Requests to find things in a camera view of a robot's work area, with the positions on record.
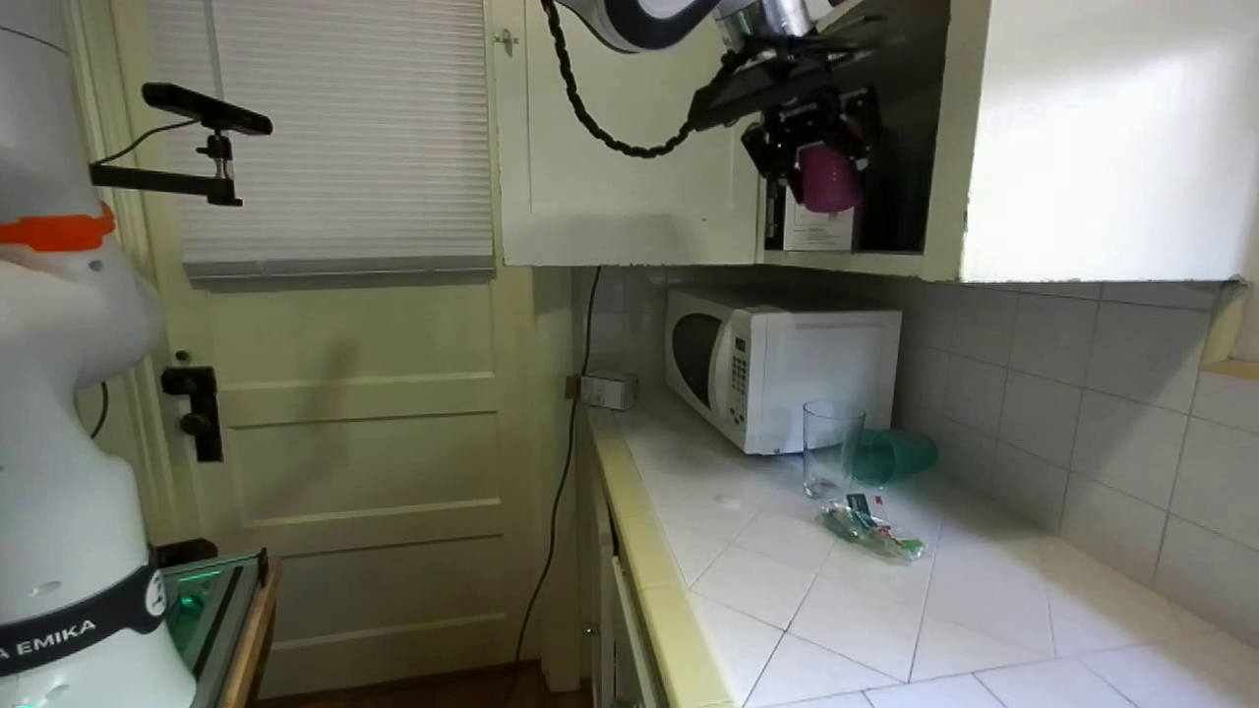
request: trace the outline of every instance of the wall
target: wall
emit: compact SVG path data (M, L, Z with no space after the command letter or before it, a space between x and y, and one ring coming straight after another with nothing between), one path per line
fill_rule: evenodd
M613 278L608 353L656 364L669 278ZM1259 383L1200 370L1217 288L777 278L904 311L899 423L948 478L1259 640Z

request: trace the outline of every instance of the white microwave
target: white microwave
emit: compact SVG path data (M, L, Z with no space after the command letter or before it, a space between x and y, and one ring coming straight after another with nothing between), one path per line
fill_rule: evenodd
M899 311L848 311L743 291L669 291L664 383L741 454L803 449L803 407L862 407L888 425Z

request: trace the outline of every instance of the floor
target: floor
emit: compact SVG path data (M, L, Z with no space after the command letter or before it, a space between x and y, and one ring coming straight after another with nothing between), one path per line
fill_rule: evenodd
M282 697L255 708L590 708L587 694L546 694L541 664L424 678L356 694Z

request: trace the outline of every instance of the cabinet door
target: cabinet door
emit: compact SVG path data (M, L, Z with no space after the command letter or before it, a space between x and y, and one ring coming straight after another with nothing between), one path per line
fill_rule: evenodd
M623 143L664 143L722 65L706 23L653 54L601 46L564 12L590 116ZM656 162L597 145L573 120L546 15L492 6L501 230L509 263L756 263L758 183L741 130L694 134Z

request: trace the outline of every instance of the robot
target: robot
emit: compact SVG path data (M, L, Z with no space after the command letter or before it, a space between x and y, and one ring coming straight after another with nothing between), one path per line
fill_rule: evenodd
M706 15L733 41L813 31L832 0L564 0L618 53L663 53ZM756 70L786 80L796 54L743 46L695 103L695 126L785 108ZM238 205L223 130L267 120L149 86L149 103L214 130L217 176L91 166L72 91L61 0L0 0L0 708L188 708L194 672L163 634L134 471L95 449L75 389L129 370L154 345L154 291L116 242L95 187L202 192Z

